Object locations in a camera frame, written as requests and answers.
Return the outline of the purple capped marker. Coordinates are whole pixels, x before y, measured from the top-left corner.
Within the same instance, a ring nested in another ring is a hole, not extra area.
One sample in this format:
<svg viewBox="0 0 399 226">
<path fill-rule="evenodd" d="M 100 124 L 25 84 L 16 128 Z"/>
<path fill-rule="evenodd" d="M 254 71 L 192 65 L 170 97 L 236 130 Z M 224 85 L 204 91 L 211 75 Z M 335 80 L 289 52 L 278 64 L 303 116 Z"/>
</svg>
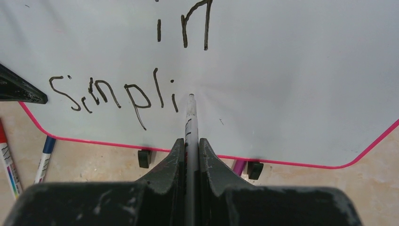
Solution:
<svg viewBox="0 0 399 226">
<path fill-rule="evenodd" d="M 233 165 L 233 172 L 241 177 L 247 162 L 245 160 L 236 160 Z"/>
</svg>

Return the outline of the black marker without cap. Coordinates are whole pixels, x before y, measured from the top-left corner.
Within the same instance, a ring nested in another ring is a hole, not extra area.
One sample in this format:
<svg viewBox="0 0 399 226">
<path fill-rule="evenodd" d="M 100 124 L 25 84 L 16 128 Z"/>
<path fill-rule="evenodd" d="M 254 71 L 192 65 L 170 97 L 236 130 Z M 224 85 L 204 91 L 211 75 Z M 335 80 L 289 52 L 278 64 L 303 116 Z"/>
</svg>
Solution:
<svg viewBox="0 0 399 226">
<path fill-rule="evenodd" d="M 188 97 L 185 126 L 186 196 L 185 225 L 195 226 L 198 208 L 198 118 L 194 94 Z"/>
</svg>

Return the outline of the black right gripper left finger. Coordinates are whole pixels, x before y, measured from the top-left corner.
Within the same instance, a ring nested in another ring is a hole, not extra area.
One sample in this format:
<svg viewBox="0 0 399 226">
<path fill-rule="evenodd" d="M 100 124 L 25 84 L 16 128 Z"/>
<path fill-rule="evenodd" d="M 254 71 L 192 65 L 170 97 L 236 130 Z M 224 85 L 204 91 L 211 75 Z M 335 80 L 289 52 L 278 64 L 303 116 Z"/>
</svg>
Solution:
<svg viewBox="0 0 399 226">
<path fill-rule="evenodd" d="M 6 226 L 182 226 L 184 140 L 136 181 L 41 183 L 29 187 Z"/>
</svg>

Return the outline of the black whiteboard stand foot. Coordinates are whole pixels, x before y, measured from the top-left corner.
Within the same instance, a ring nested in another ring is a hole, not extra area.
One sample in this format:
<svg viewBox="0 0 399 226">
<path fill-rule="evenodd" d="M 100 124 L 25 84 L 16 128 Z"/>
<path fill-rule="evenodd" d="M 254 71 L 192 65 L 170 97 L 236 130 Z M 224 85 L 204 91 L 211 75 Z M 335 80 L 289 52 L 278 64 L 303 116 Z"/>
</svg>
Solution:
<svg viewBox="0 0 399 226">
<path fill-rule="evenodd" d="M 247 162 L 247 174 L 248 178 L 251 180 L 258 180 L 262 171 L 264 164 L 258 161 L 248 161 Z"/>
</svg>

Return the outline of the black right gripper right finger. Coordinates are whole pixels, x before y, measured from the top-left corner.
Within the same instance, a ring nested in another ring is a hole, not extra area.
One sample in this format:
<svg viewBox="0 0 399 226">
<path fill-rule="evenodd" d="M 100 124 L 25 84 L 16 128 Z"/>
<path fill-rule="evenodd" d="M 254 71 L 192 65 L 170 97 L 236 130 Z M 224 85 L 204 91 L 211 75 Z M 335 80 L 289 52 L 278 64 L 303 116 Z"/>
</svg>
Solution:
<svg viewBox="0 0 399 226">
<path fill-rule="evenodd" d="M 202 224 L 205 226 L 360 226 L 341 190 L 323 186 L 255 186 L 199 141 Z"/>
</svg>

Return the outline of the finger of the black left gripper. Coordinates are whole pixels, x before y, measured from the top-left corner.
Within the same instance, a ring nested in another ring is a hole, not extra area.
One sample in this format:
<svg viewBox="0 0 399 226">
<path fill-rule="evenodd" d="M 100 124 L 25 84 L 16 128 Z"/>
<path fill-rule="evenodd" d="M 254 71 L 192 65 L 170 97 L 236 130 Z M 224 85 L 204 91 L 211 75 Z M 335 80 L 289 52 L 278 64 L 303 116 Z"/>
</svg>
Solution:
<svg viewBox="0 0 399 226">
<path fill-rule="evenodd" d="M 0 101 L 46 104 L 48 97 L 16 73 L 0 65 Z"/>
</svg>

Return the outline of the red capped marker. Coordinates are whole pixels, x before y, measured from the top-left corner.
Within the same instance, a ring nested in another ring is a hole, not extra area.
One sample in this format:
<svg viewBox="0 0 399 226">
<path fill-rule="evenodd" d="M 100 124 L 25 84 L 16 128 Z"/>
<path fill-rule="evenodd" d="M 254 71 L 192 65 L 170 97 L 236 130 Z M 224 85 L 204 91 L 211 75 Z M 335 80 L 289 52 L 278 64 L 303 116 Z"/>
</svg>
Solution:
<svg viewBox="0 0 399 226">
<path fill-rule="evenodd" d="M 12 195 L 14 199 L 17 200 L 23 193 L 23 188 L 17 173 L 10 147 L 8 145 L 7 136 L 2 122 L 0 122 L 0 151 L 0 159 L 2 160 Z"/>
</svg>

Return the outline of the blue capped marker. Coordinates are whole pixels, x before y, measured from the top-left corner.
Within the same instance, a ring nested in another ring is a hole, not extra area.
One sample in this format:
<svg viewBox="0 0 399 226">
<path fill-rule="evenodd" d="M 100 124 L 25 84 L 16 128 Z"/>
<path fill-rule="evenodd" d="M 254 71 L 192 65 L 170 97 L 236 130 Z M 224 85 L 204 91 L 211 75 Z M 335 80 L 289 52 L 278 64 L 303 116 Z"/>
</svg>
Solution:
<svg viewBox="0 0 399 226">
<path fill-rule="evenodd" d="M 51 154 L 54 150 L 56 144 L 56 139 L 50 136 L 46 137 L 46 141 L 44 143 L 44 147 L 42 150 L 42 155 L 40 158 L 40 163 L 38 166 L 38 170 L 34 179 L 34 183 L 42 183 L 45 180 L 45 176 L 48 170 L 48 166 L 50 163 Z"/>
</svg>

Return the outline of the pink framed whiteboard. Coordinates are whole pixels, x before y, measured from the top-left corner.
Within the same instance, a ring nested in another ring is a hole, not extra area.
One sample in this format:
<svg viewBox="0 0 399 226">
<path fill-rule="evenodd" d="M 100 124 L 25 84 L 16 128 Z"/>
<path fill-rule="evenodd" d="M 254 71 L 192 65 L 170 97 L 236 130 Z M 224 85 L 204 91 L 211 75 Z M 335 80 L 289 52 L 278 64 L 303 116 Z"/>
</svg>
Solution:
<svg viewBox="0 0 399 226">
<path fill-rule="evenodd" d="M 396 0 L 3 0 L 0 62 L 58 139 L 339 169 L 399 124 Z"/>
</svg>

